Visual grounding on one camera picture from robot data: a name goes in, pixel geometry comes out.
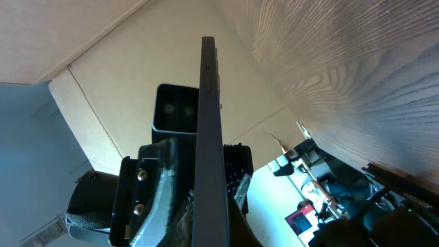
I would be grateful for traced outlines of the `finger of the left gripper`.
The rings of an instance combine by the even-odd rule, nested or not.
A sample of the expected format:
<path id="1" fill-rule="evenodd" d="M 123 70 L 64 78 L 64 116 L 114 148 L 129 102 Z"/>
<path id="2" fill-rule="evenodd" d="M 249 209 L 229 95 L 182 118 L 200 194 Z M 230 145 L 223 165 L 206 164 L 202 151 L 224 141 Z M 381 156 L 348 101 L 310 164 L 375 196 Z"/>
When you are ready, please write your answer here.
<path id="1" fill-rule="evenodd" d="M 241 212 L 248 213 L 247 191 L 254 173 L 251 149 L 241 143 L 224 146 L 226 191 L 238 204 Z"/>

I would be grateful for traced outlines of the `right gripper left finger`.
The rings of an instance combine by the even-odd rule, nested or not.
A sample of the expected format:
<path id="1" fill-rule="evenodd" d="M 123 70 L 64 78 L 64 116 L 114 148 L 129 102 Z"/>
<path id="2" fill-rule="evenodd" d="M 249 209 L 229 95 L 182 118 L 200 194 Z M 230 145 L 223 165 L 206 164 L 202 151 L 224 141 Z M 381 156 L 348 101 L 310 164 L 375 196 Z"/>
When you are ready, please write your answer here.
<path id="1" fill-rule="evenodd" d="M 193 232 L 194 191 L 190 191 L 187 199 L 178 210 L 177 216 L 167 233 L 166 246 L 191 247 Z"/>

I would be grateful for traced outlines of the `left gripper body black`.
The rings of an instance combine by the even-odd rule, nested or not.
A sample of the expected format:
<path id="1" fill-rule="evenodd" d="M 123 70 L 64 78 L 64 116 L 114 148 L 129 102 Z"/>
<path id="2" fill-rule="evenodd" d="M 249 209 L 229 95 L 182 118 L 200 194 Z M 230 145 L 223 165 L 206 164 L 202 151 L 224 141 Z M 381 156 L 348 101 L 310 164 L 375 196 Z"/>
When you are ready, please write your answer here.
<path id="1" fill-rule="evenodd" d="M 109 242 L 112 246 L 175 246 L 175 223 L 193 189 L 195 139 L 171 137 L 140 147 L 121 162 Z"/>

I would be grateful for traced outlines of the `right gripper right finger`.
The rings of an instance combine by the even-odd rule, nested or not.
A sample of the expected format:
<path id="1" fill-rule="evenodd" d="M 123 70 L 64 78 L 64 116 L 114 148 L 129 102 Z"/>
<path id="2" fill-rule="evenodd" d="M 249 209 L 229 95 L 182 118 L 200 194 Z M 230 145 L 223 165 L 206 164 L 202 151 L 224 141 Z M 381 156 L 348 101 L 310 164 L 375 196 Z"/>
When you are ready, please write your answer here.
<path id="1" fill-rule="evenodd" d="M 228 196 L 228 217 L 231 247 L 262 247 L 232 196 Z"/>

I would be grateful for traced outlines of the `Samsung Galaxy smartphone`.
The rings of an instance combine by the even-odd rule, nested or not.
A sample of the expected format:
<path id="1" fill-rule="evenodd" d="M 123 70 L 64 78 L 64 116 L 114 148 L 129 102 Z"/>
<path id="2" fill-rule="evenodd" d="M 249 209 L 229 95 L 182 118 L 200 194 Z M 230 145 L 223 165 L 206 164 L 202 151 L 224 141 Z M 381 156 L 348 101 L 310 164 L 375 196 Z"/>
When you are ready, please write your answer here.
<path id="1" fill-rule="evenodd" d="M 195 155 L 192 245 L 230 245 L 228 196 L 215 39 L 202 37 Z"/>

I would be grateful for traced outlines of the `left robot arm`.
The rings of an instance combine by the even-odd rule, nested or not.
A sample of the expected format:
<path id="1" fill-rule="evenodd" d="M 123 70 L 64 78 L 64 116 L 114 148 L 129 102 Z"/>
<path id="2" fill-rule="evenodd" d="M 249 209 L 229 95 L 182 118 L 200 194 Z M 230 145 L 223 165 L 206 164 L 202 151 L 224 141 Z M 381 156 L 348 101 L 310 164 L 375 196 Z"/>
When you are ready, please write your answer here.
<path id="1" fill-rule="evenodd" d="M 191 246 L 196 137 L 144 145 L 119 174 L 90 170 L 71 196 L 69 234 L 105 246 Z"/>

